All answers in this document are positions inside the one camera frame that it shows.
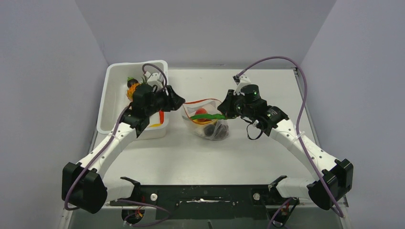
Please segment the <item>purple toy grape bunch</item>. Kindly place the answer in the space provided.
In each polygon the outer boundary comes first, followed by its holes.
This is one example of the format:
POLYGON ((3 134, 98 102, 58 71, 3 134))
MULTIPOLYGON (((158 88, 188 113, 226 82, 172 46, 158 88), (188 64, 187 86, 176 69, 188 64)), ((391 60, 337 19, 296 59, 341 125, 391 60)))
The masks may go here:
POLYGON ((212 141, 221 141, 229 136, 229 128, 220 122, 208 124, 203 128, 203 137, 212 141))

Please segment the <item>orange toy peach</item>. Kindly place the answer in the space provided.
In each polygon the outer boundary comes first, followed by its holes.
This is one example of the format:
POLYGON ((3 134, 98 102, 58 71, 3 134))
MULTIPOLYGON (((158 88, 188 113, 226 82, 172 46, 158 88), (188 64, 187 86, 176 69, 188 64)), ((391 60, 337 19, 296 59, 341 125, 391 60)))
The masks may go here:
POLYGON ((202 115, 202 114, 207 114, 207 110, 205 108, 199 108, 196 110, 195 115, 202 115))

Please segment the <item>clear zip top bag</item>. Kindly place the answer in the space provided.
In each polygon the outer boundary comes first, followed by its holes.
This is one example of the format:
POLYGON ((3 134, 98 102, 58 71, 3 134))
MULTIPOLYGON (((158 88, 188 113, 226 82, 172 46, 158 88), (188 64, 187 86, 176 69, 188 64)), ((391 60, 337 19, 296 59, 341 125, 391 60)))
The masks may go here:
POLYGON ((185 102, 181 116, 187 129, 204 139, 221 141, 229 136, 229 126, 224 115, 218 110, 221 101, 207 98, 185 102))

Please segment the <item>yellow toy banana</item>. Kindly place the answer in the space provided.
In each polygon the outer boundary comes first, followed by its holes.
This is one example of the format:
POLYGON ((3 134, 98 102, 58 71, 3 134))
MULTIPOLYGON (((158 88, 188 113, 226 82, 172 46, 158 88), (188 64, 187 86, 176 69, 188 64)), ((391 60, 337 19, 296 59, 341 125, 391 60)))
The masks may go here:
POLYGON ((196 124, 196 125, 209 125, 209 124, 216 124, 216 122, 217 122, 218 120, 217 119, 214 119, 214 120, 209 120, 209 119, 204 119, 204 120, 202 120, 202 119, 195 119, 195 120, 192 120, 192 122, 194 123, 194 124, 196 124))

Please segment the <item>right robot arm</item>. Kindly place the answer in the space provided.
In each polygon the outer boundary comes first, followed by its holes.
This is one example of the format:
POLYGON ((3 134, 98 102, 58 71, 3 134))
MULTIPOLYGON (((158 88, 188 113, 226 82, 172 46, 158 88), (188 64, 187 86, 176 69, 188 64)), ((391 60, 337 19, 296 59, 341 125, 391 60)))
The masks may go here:
POLYGON ((256 84, 243 86, 238 93, 228 90, 218 110, 228 119, 247 118, 250 124, 284 146, 311 173, 311 179, 280 176, 273 181, 268 191, 273 203, 304 198, 329 210, 351 190, 353 164, 328 154, 303 132, 298 132, 286 113, 261 98, 256 84))

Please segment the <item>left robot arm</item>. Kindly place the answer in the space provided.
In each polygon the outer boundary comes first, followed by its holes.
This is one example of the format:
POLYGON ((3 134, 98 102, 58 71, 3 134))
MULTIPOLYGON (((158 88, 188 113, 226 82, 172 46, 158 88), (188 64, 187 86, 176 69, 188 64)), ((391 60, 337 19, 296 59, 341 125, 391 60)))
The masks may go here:
POLYGON ((62 171, 64 209, 97 213, 105 203, 134 195, 137 181, 121 177, 110 184, 103 178, 122 151, 149 126, 150 117, 160 111, 176 111, 185 103, 168 85, 157 90, 148 84, 136 87, 132 102, 119 115, 112 132, 77 163, 62 171))

